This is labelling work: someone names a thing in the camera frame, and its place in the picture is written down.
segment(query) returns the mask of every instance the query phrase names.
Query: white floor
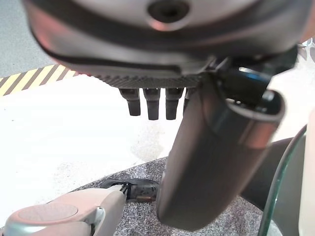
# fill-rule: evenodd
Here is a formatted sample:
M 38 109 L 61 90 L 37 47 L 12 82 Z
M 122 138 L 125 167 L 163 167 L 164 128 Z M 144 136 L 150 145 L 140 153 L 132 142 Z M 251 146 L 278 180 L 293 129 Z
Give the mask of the white floor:
M 274 140 L 294 136 L 315 106 L 315 64 L 276 77 L 271 88 L 287 100 Z M 117 89 L 78 76 L 0 98 L 0 226 L 22 207 L 45 203 L 105 175 L 164 157 L 181 121 L 130 117 Z

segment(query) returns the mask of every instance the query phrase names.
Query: round hole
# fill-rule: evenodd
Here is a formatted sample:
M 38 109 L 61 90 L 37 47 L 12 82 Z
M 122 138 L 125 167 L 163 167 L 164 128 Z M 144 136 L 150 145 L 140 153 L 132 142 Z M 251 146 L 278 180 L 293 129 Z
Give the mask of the round hole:
M 148 8 L 148 12 L 157 21 L 174 23 L 187 16 L 189 6 L 181 0 L 161 0 L 152 3 Z

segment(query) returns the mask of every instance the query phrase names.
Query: concrete floor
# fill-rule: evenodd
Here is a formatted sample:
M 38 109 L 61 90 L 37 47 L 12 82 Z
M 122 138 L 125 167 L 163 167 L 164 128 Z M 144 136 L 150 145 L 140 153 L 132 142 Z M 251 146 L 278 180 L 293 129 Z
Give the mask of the concrete floor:
M 54 62 L 37 46 L 20 0 L 0 0 L 0 78 Z
M 0 77 L 53 63 L 31 38 L 18 0 L 1 1 L 0 15 Z M 275 140 L 294 136 L 315 105 L 314 52 L 302 51 L 297 68 L 270 85 L 287 101 Z M 19 208 L 166 156 L 181 117 L 166 121 L 163 95 L 160 103 L 159 121 L 147 120 L 144 102 L 143 116 L 132 118 L 115 88 L 86 76 L 0 97 L 0 226 Z

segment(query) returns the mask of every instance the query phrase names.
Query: hazard stripe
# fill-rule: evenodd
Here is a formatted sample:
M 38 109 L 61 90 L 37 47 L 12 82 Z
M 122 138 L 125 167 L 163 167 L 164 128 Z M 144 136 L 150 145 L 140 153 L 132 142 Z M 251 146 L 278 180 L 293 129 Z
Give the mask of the hazard stripe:
M 70 70 L 63 65 L 49 65 L 0 78 L 0 96 L 72 78 L 77 75 L 76 71 Z

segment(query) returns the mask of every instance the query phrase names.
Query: gray carpet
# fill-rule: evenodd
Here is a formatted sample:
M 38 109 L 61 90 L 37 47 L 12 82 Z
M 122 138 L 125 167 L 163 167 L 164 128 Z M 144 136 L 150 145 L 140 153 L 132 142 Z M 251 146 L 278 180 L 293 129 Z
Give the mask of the gray carpet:
M 122 171 L 108 178 L 148 178 L 160 181 L 165 158 Z M 104 179 L 97 180 L 77 190 L 98 188 Z M 123 219 L 115 236 L 255 236 L 258 233 L 262 212 L 242 198 L 237 198 L 215 222 L 197 232 L 179 231 L 159 223 L 156 205 L 127 203 Z
M 21 0 L 0 0 L 0 77 L 52 65 L 34 41 Z

